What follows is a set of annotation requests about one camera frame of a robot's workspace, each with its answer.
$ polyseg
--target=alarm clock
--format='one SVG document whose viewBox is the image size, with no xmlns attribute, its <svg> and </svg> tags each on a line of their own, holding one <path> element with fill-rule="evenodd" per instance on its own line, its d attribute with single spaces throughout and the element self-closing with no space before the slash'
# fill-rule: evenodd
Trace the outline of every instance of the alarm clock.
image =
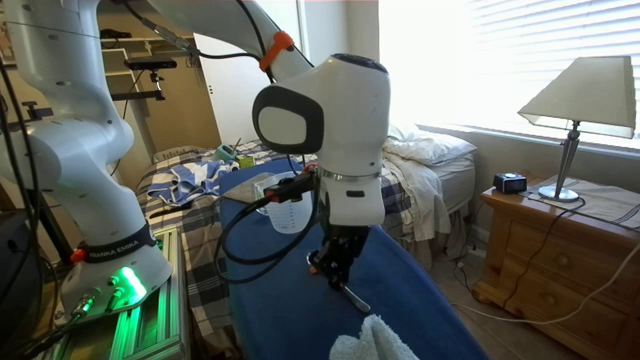
<svg viewBox="0 0 640 360">
<path fill-rule="evenodd" d="M 496 174 L 493 185 L 503 193 L 519 193 L 527 189 L 527 178 L 516 172 Z"/>
</svg>

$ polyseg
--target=drawer knob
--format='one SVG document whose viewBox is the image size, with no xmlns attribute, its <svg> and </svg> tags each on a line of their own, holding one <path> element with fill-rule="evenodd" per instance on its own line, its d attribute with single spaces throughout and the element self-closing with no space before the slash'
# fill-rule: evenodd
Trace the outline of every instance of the drawer knob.
<svg viewBox="0 0 640 360">
<path fill-rule="evenodd" d="M 569 256 L 567 256 L 566 254 L 558 254 L 556 256 L 556 263 L 560 266 L 567 266 L 569 265 Z"/>
<path fill-rule="evenodd" d="M 549 304 L 549 305 L 555 305 L 556 304 L 556 298 L 553 295 L 544 294 L 542 297 L 545 299 L 547 304 Z"/>
</svg>

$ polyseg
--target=silver lamp stand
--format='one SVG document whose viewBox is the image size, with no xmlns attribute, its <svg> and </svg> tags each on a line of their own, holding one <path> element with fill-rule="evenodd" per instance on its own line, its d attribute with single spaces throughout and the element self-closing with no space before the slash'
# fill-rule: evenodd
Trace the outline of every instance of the silver lamp stand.
<svg viewBox="0 0 640 360">
<path fill-rule="evenodd" d="M 573 129 L 569 131 L 564 141 L 564 148 L 562 151 L 562 160 L 560 161 L 560 172 L 558 173 L 558 179 L 555 186 L 543 186 L 538 190 L 540 196 L 545 199 L 559 201 L 559 202 L 573 202 L 580 198 L 578 194 L 569 189 L 563 188 L 566 174 L 569 172 L 573 156 L 576 149 L 578 149 L 578 143 L 580 140 L 580 131 L 578 131 L 579 121 L 573 121 Z"/>
</svg>

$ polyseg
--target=blue ironing board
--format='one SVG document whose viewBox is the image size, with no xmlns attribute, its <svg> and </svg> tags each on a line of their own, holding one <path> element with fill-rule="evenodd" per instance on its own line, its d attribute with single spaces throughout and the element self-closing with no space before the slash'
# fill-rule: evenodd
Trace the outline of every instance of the blue ironing board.
<svg viewBox="0 0 640 360">
<path fill-rule="evenodd" d="M 262 172 L 290 171 L 287 160 L 276 160 L 225 175 L 225 192 Z M 223 226 L 245 204 L 223 199 Z M 242 257 L 270 254 L 293 239 L 276 232 L 269 218 L 254 213 L 240 222 L 228 238 L 230 250 Z M 366 314 L 321 275 L 311 275 L 306 255 L 321 244 L 315 226 L 270 273 L 243 285 L 230 286 L 233 320 L 247 359 L 322 359 L 339 335 L 358 337 Z M 226 261 L 233 279 L 253 275 L 263 266 Z M 488 360 L 436 284 L 418 263 L 380 227 L 371 229 L 367 243 L 351 267 L 349 288 L 423 360 Z"/>
</svg>

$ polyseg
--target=white door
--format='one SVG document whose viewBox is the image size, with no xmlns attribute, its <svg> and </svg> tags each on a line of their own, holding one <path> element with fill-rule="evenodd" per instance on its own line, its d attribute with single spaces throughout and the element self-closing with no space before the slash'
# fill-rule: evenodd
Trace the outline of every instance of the white door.
<svg viewBox="0 0 640 360">
<path fill-rule="evenodd" d="M 297 0 L 258 0 L 264 11 L 300 44 L 301 31 Z M 194 34 L 196 45 L 205 54 L 240 53 L 242 50 L 220 40 Z M 267 75 L 252 58 L 212 60 L 200 58 L 213 113 L 222 143 L 234 144 L 258 139 L 253 130 L 252 107 L 255 96 L 269 85 Z"/>
</svg>

